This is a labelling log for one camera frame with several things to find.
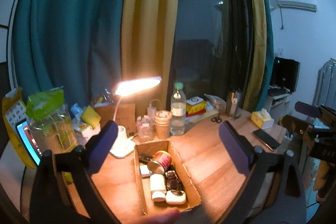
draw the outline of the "window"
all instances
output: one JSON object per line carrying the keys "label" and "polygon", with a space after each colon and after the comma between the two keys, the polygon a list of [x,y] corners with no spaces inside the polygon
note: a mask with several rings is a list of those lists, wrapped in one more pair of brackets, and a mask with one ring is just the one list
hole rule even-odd
{"label": "window", "polygon": [[204,93],[226,99],[244,90],[251,57],[249,0],[178,0],[171,66],[187,99]]}

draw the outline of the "electrical outlet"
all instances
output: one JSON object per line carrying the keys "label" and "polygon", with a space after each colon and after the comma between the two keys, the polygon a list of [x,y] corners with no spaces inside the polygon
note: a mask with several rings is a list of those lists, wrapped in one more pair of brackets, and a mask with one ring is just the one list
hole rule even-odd
{"label": "electrical outlet", "polygon": [[284,49],[283,48],[278,48],[278,57],[283,58],[284,57]]}

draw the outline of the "yellow box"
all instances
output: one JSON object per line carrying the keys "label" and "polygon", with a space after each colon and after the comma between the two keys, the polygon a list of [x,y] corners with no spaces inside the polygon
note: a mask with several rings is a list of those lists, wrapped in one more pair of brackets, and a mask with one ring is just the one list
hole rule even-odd
{"label": "yellow box", "polygon": [[273,126],[274,120],[264,119],[260,111],[252,112],[251,120],[261,129],[267,129]]}
{"label": "yellow box", "polygon": [[198,103],[197,105],[193,105],[193,106],[189,105],[187,103],[186,112],[187,112],[187,114],[193,114],[193,113],[196,113],[196,112],[204,109],[206,106],[207,106],[206,101],[202,101],[202,102]]}

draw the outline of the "yellow curtain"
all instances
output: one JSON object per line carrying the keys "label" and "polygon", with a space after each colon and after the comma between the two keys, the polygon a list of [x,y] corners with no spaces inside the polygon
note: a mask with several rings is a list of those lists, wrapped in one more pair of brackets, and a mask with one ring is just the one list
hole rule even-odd
{"label": "yellow curtain", "polygon": [[135,95],[136,114],[146,111],[149,101],[166,105],[178,0],[124,0],[121,28],[123,80],[161,76],[154,89]]}
{"label": "yellow curtain", "polygon": [[255,111],[260,96],[265,69],[267,36],[264,0],[252,0],[252,7],[254,54],[252,71],[243,104],[243,108],[249,112]]}

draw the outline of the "computer monitor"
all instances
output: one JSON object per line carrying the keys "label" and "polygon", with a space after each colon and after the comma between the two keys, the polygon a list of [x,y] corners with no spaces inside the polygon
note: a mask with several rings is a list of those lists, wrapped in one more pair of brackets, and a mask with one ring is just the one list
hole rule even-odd
{"label": "computer monitor", "polygon": [[35,163],[36,166],[38,166],[40,164],[40,158],[42,157],[42,153],[39,150],[33,135],[30,133],[27,121],[20,121],[16,125],[16,131],[19,135],[22,145],[24,146],[31,160]]}
{"label": "computer monitor", "polygon": [[282,88],[287,88],[291,92],[295,92],[299,71],[299,62],[293,59],[276,57],[273,63],[270,85],[277,85]]}

